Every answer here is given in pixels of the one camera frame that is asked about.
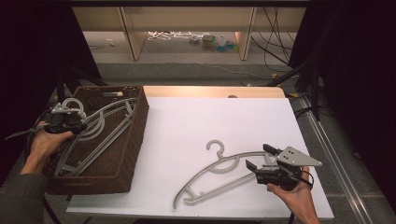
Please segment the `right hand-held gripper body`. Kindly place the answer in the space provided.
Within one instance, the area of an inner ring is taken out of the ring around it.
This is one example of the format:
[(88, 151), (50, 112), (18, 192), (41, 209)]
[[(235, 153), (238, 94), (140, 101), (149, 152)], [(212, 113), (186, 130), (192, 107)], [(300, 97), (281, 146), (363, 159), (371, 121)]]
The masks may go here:
[(283, 190), (291, 191), (295, 189), (299, 182), (304, 182), (310, 188), (313, 184), (303, 180), (303, 166), (319, 167), (322, 165), (318, 161), (295, 147), (286, 147), (275, 157), (274, 165), (266, 165), (254, 173), (259, 184), (274, 184)]

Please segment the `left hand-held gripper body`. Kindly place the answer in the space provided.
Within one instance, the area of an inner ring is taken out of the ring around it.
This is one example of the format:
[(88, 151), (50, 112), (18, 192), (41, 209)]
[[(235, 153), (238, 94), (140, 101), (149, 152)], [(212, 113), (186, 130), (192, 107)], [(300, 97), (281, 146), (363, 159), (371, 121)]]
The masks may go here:
[(47, 133), (65, 133), (67, 131), (73, 134), (80, 134), (74, 130), (76, 124), (84, 123), (86, 118), (85, 112), (81, 108), (70, 108), (64, 104), (57, 104), (49, 113), (45, 121), (44, 130)]

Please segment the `brown wicker basket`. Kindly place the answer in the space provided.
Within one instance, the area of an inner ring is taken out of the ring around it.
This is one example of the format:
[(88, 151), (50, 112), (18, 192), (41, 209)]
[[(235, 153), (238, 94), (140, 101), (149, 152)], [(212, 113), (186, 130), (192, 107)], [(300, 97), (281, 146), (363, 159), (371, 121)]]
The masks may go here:
[(93, 195), (130, 190), (149, 103), (141, 86), (79, 87), (64, 100), (81, 108), (87, 129), (66, 141), (43, 174), (48, 194)]

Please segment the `person's right hand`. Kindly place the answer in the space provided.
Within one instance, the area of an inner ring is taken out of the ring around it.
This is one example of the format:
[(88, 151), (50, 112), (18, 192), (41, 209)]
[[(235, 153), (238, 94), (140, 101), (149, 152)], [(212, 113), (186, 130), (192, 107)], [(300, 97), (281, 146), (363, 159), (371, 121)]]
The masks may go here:
[(267, 184), (266, 187), (269, 192), (278, 196), (295, 216), (303, 218), (316, 213), (311, 188), (307, 184), (299, 182), (291, 191), (285, 191), (274, 184)]

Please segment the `person's left hand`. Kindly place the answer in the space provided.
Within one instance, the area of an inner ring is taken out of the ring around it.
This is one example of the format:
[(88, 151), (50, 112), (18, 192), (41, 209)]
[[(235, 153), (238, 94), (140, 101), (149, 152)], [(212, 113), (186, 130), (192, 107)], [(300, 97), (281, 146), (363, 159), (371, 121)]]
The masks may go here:
[(40, 121), (36, 126), (35, 137), (28, 157), (29, 162), (45, 162), (66, 140), (74, 136), (70, 131), (65, 133), (47, 133), (44, 127), (44, 121)]

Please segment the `black metal stand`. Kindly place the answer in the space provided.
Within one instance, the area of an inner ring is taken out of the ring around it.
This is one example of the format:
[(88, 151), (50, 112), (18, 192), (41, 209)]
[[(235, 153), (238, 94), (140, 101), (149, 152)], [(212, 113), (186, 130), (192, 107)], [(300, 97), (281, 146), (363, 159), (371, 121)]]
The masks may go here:
[(278, 84), (288, 80), (289, 78), (298, 75), (298, 80), (294, 86), (297, 91), (306, 91), (308, 87), (311, 89), (311, 111), (319, 120), (318, 114), (318, 65), (314, 59), (306, 59), (302, 64), (291, 69), (285, 75), (266, 84), (266, 87), (275, 87)]
[(106, 86), (100, 76), (92, 76), (73, 66), (63, 66), (56, 75), (56, 92), (59, 103), (66, 99), (65, 90), (74, 93), (78, 87), (82, 86), (81, 79), (87, 80), (96, 86)]

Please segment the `dark curtain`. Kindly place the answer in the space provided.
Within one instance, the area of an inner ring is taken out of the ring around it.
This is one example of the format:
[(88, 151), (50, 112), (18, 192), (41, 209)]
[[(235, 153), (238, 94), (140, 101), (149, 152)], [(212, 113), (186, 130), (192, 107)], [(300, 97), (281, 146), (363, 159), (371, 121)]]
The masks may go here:
[(311, 0), (290, 66), (307, 58), (340, 2), (321, 77), (332, 110), (396, 211), (396, 0)]
[(0, 186), (25, 148), (13, 133), (47, 108), (57, 76), (99, 77), (73, 8), (63, 0), (0, 0)]

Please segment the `white table mat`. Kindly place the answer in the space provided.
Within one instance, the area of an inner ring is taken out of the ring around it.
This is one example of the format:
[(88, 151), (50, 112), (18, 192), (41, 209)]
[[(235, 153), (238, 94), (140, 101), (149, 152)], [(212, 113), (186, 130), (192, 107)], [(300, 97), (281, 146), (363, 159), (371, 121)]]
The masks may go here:
[[(75, 196), (68, 212), (128, 217), (193, 219), (270, 219), (288, 217), (287, 206), (255, 176), (213, 198), (195, 205), (172, 202), (178, 191), (199, 171), (218, 160), (219, 146), (205, 148), (217, 139), (225, 157), (275, 148), (306, 146), (286, 98), (151, 97), (144, 142), (135, 165), (132, 186), (123, 194)], [(227, 175), (206, 174), (192, 186), (199, 194), (252, 174), (241, 161)]]

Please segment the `light wooden shelf unit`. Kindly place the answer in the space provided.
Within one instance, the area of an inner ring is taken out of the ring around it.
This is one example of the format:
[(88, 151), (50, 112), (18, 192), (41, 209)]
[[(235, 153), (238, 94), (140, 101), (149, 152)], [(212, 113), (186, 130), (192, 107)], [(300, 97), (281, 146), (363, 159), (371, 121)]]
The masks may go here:
[(282, 33), (296, 33), (305, 13), (303, 7), (74, 7), (73, 11), (83, 31), (124, 33), (134, 61), (148, 31), (233, 32), (244, 61), (252, 33), (270, 32), (272, 19)]

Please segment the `colourful toys pile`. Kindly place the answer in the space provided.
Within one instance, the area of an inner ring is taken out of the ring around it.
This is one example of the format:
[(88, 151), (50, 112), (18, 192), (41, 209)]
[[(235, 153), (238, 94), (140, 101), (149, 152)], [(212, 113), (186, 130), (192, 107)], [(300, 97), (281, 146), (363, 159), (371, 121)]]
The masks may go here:
[(202, 46), (204, 50), (212, 50), (217, 52), (226, 52), (226, 51), (238, 51), (238, 46), (228, 40), (225, 36), (220, 35), (210, 35), (210, 34), (203, 34), (203, 35), (191, 35), (189, 37), (189, 43), (193, 46)]

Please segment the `aluminium floor rail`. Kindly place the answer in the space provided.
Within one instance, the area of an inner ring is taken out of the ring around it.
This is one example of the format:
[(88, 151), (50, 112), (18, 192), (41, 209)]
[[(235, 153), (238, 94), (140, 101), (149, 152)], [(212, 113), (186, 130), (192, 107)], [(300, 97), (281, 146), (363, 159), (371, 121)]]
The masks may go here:
[(304, 96), (301, 100), (301, 105), (304, 108), (310, 107), (310, 110), (307, 112), (307, 117), (310, 122), (311, 127), (313, 128), (317, 139), (320, 142), (321, 148), (326, 155), (326, 158), (332, 167), (335, 177), (344, 192), (344, 195), (360, 224), (374, 224), (374, 220), (369, 214), (368, 208), (365, 205), (363, 199), (359, 195), (357, 189), (352, 183), (349, 175), (347, 174), (347, 170), (345, 166), (341, 163), (336, 151), (326, 134), (322, 124), (316, 119), (313, 114), (313, 106), (309, 102), (308, 98)]

